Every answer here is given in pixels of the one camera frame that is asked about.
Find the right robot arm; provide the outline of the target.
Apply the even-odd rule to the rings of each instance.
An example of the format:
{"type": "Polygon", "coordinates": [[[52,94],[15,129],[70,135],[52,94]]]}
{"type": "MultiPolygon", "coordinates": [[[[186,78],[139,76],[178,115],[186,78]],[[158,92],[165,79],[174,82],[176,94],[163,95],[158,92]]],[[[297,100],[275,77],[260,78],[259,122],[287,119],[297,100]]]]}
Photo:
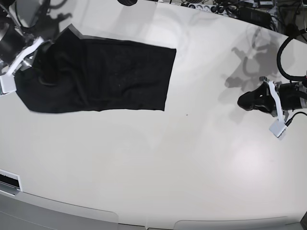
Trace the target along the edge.
{"type": "Polygon", "coordinates": [[[17,56],[41,38],[38,27],[47,15],[49,0],[0,2],[0,74],[8,72],[17,56]]]}

